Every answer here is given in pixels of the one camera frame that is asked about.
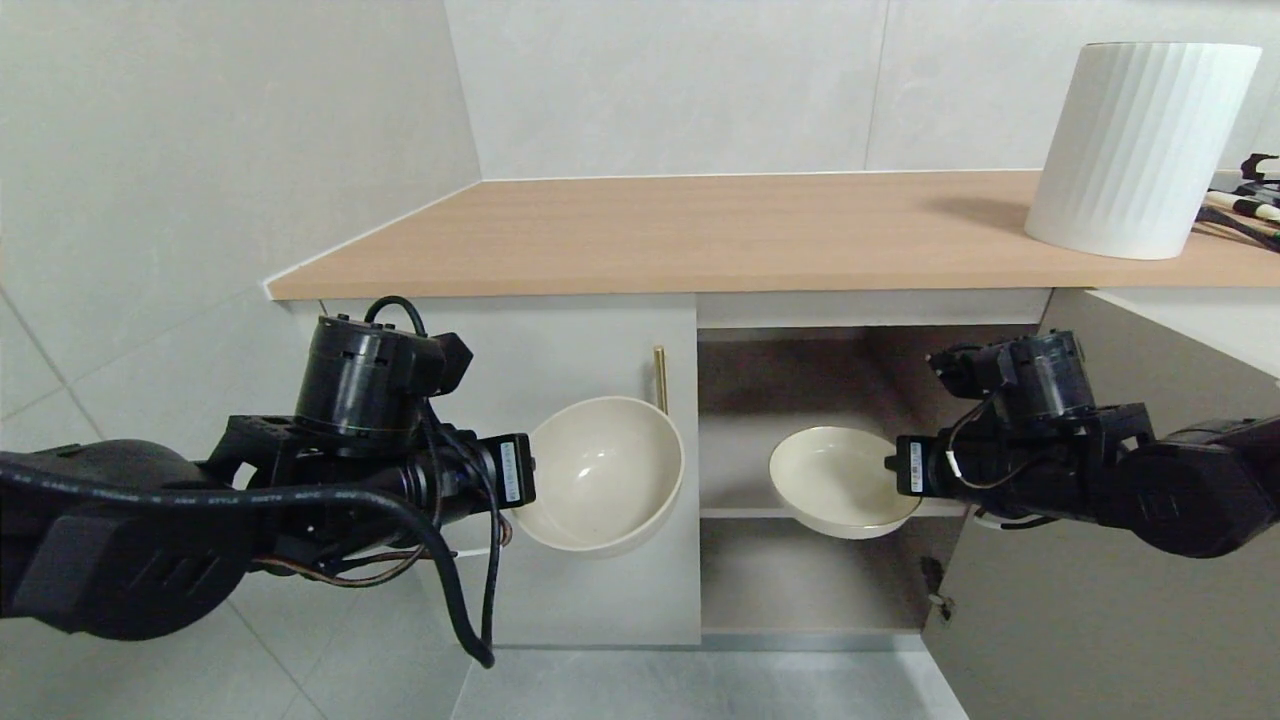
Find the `white bowl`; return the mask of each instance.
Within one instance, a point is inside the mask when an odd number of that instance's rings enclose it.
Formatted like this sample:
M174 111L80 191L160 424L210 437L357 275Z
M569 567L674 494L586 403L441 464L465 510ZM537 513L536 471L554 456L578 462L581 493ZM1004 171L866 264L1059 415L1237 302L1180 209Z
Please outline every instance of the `white bowl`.
M529 442L534 502L512 514L531 538L584 557L612 557L653 537L685 475L680 433L660 410L631 397L571 405Z
M920 505L897 493L884 457L893 443L851 428L809 428L786 438L769 457L769 478L782 505L824 536L867 539L902 525Z

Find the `marker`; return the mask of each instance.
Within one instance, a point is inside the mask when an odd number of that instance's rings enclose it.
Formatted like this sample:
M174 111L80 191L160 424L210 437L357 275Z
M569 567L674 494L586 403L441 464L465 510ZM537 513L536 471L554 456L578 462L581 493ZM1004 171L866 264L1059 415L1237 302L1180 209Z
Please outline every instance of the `marker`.
M1226 210L1231 210L1233 213L1239 213L1245 218L1260 218L1262 220L1280 223L1280 208L1267 205L1266 202L1253 200L1252 197L1240 197L1239 195L1211 190L1207 195L1204 195L1204 204L1213 205L1215 208L1224 208Z

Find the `open cabinet door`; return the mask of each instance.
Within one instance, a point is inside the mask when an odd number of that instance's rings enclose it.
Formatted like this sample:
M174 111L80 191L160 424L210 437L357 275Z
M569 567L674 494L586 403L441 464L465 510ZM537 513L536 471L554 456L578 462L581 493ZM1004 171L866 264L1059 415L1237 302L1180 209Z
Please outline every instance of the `open cabinet door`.
M1057 291L1043 328L1074 329L1097 401L1146 402L1161 437L1280 413L1275 378L1088 292ZM1084 523L970 521L941 594L924 642L974 720L1280 717L1280 529L1189 560Z

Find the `wooden countertop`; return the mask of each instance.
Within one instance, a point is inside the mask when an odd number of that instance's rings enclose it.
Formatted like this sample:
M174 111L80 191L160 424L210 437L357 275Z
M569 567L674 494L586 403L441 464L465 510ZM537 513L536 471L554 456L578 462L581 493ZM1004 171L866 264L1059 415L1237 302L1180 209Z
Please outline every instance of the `wooden countertop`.
M278 300L1001 287L1280 287L1193 232L1174 260L1023 233L1037 172L485 182L268 283Z

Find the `door hinge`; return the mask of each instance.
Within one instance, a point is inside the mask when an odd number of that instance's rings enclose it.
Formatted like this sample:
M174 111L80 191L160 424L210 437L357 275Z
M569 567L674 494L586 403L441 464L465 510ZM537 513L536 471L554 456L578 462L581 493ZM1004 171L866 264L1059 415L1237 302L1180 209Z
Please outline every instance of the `door hinge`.
M942 562L936 557L920 557L920 573L924 574L924 587L929 591L929 603L938 609L938 618L946 625L955 615L955 601L942 594Z

